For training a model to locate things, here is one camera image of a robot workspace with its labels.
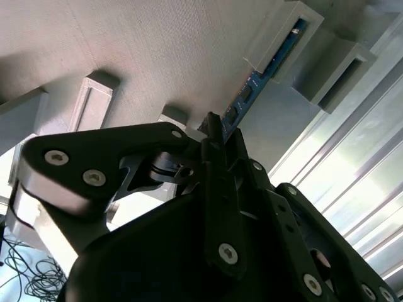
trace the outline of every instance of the black mechanical part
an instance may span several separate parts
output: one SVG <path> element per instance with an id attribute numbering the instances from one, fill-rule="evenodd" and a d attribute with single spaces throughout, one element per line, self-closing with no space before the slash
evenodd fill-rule
<path id="1" fill-rule="evenodd" d="M 158 123 L 25 145 L 18 190 L 78 254 L 59 301 L 371 301 L 363 284 L 378 298 L 380 287 L 392 293 L 297 188 L 271 185 L 239 130 L 224 146 L 218 124 L 210 113 L 201 143 Z M 47 165 L 49 150 L 68 163 Z M 88 186 L 88 169 L 105 185 Z M 113 232 L 99 226 L 112 200 L 163 181 L 177 184 L 174 199 Z M 77 240 L 90 225 L 97 235 Z M 329 260 L 334 289 L 312 250 Z"/>

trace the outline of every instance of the corrugated metal wall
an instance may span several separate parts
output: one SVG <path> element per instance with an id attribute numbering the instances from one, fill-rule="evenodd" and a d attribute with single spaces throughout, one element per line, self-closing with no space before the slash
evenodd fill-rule
<path id="1" fill-rule="evenodd" d="M 320 113 L 271 170 L 291 182 L 363 258 L 403 289 L 403 26 L 332 115 Z"/>

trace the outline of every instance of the tangled wires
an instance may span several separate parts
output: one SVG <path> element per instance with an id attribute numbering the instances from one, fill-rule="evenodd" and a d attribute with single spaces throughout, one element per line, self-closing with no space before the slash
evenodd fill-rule
<path id="1" fill-rule="evenodd" d="M 27 284 L 24 288 L 25 294 L 36 297 L 40 299 L 41 302 L 56 301 L 59 292 L 66 281 L 64 273 L 56 261 L 51 257 L 39 260 L 35 264 L 35 270 L 33 270 L 16 249 L 16 247 L 29 246 L 21 242 L 6 240 L 5 238 L 3 238 L 3 240 L 10 247 L 4 263 L 12 270 L 16 271 L 17 275 L 0 287 L 3 287 L 12 279 L 18 277 L 20 281 L 20 295 L 17 301 L 20 301 L 23 287 L 21 278 L 24 277 L 27 280 Z"/>

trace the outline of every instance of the blue circuit board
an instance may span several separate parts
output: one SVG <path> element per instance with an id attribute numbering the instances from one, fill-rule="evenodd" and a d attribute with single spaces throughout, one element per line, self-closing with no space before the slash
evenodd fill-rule
<path id="1" fill-rule="evenodd" d="M 281 44 L 263 74 L 256 70 L 251 73 L 237 97 L 228 107 L 221 119 L 224 141 L 227 141 L 267 82 L 276 74 L 277 70 L 292 51 L 292 48 L 299 41 L 307 25 L 308 22 L 303 19 L 298 19 L 292 31 L 288 34 L 283 44 Z"/>

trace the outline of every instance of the silver screw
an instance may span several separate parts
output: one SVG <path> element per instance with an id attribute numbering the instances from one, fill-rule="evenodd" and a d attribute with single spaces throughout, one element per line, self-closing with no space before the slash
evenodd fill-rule
<path id="1" fill-rule="evenodd" d="M 219 246 L 219 254 L 222 260 L 226 261 L 228 264 L 235 264 L 238 262 L 237 251 L 227 243 L 221 243 Z"/>
<path id="2" fill-rule="evenodd" d="M 98 170 L 88 170 L 82 175 L 82 179 L 90 186 L 100 187 L 106 183 L 106 176 Z"/>
<path id="3" fill-rule="evenodd" d="M 254 162 L 253 163 L 253 167 L 256 169 L 256 170 L 259 170 L 259 171 L 261 171 L 263 168 L 262 168 L 262 166 L 258 163 L 258 162 Z"/>
<path id="4" fill-rule="evenodd" d="M 182 137 L 182 134 L 180 132 L 176 131 L 176 130 L 172 130 L 172 134 L 173 134 L 174 137 L 178 137 L 178 138 Z"/>
<path id="5" fill-rule="evenodd" d="M 379 290 L 380 290 L 380 293 L 382 294 L 382 296 L 386 299 L 386 301 L 388 301 L 388 302 L 394 301 L 392 295 L 386 289 L 384 289 L 383 287 L 380 286 Z"/>
<path id="6" fill-rule="evenodd" d="M 377 299 L 377 297 L 375 296 L 375 294 L 373 293 L 373 291 L 366 285 L 366 284 L 361 284 L 361 287 L 364 290 L 364 293 L 366 293 L 366 295 L 372 300 L 375 301 Z"/>
<path id="7" fill-rule="evenodd" d="M 62 151 L 51 150 L 46 152 L 45 160 L 51 165 L 66 165 L 69 161 L 69 157 Z"/>
<path id="8" fill-rule="evenodd" d="M 322 294 L 322 287 L 313 275 L 305 274 L 304 283 L 315 296 L 319 297 Z"/>
<path id="9" fill-rule="evenodd" d="M 288 187 L 287 189 L 288 189 L 288 192 L 291 193 L 291 195 L 294 195 L 294 196 L 297 195 L 297 190 L 294 189 L 293 187 Z"/>

